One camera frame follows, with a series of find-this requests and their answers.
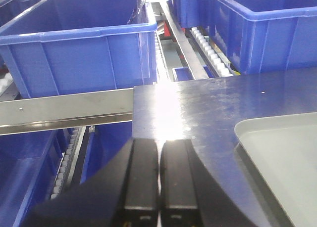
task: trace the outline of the blue plastic bin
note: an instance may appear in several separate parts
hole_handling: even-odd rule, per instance
[[[317,66],[317,0],[201,0],[201,14],[241,74]]]
[[[182,28],[199,26],[198,0],[171,0],[172,9]]]
[[[0,0],[0,26],[9,22],[40,0]]]
[[[106,165],[131,136],[132,122],[96,126],[89,136],[81,183]]]
[[[0,226],[49,199],[61,160],[56,131],[0,136]]]
[[[104,91],[156,81],[151,5],[137,0],[42,0],[0,29],[0,53],[21,95]]]
[[[208,74],[209,78],[214,78],[208,66],[204,65],[204,69]],[[193,76],[190,73],[188,67],[173,68],[172,71],[175,82],[193,80]]]

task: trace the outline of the blue metal table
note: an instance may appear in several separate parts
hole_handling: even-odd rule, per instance
[[[135,87],[133,137],[192,139],[210,174],[259,227],[278,226],[254,192],[235,147],[245,119],[317,111],[317,69]]]

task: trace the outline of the stainless steel rail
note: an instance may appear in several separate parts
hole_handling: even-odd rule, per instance
[[[132,120],[133,89],[0,102],[0,135]]]
[[[197,58],[193,48],[191,47],[187,37],[182,31],[179,23],[175,19],[174,15],[170,13],[167,2],[160,2],[160,5],[165,14],[167,23],[171,29],[171,33],[174,35],[184,56],[186,64],[191,71],[193,79],[200,80],[209,78],[199,59]]]

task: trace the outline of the blue storage crate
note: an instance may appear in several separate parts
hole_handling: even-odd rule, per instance
[[[199,26],[198,0],[171,0],[173,13],[182,28]]]
[[[157,29],[137,0],[42,0],[0,29],[0,53],[24,98],[156,81]]]
[[[241,74],[317,66],[317,0],[202,0],[200,11]]]
[[[132,122],[121,122],[96,126],[90,133],[82,170],[83,183],[106,165],[132,136]]]
[[[9,22],[40,0],[0,0],[0,26]]]
[[[0,226],[18,227],[49,199],[60,160],[56,131],[0,136]]]
[[[208,66],[204,65],[203,67],[209,78],[214,78]],[[188,67],[173,68],[172,71],[175,82],[193,80],[193,76],[190,73]]]

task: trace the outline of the red object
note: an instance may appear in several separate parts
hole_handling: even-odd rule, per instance
[[[164,22],[164,36],[165,37],[170,37],[170,32],[169,32],[169,29],[167,27],[167,24],[166,22]]]

